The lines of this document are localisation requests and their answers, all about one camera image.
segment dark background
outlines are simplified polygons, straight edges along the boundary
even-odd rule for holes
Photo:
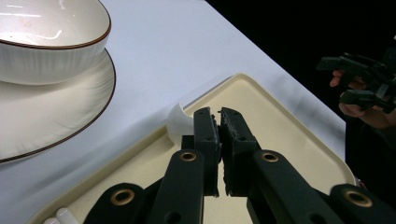
[[[341,118],[344,88],[331,88],[332,72],[316,70],[320,58],[348,52],[380,61],[396,45],[391,0],[207,2]]]

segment brass screw hole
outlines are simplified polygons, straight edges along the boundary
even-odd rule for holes
[[[344,193],[344,197],[350,201],[351,203],[356,204],[357,206],[360,207],[371,207],[373,206],[373,201],[367,197],[366,195],[358,192],[358,191],[354,191],[354,190],[347,190]]]
[[[262,159],[265,160],[265,161],[269,161],[269,162],[279,161],[279,157],[278,156],[276,156],[276,155],[274,155],[272,153],[269,153],[269,152],[262,153]]]
[[[183,161],[195,161],[195,159],[197,158],[197,155],[195,155],[192,152],[185,152],[185,153],[182,153],[179,157]]]
[[[125,205],[134,198],[134,192],[131,189],[119,189],[115,191],[110,201],[117,206]]]

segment ribbed bowl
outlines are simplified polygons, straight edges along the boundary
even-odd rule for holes
[[[97,63],[111,30],[98,0],[3,0],[0,81],[45,85]]]

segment hand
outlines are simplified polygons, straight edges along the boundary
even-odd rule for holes
[[[344,71],[335,70],[332,74],[333,78],[330,81],[330,86],[336,87],[340,84]],[[361,77],[355,77],[348,85],[348,87],[355,90],[363,90],[366,86],[367,85],[361,80]],[[380,130],[396,127],[396,110],[386,114],[382,111],[382,108],[377,105],[365,110],[358,105],[346,105],[340,103],[338,106],[345,115],[353,118],[359,118],[375,129]]]

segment table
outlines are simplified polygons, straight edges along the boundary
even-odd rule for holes
[[[344,158],[344,121],[206,1],[102,3],[112,20],[106,49],[117,73],[113,99],[99,119],[73,138],[33,157],[0,164],[0,223],[26,223],[164,125],[175,104],[187,105],[237,73],[256,79]]]

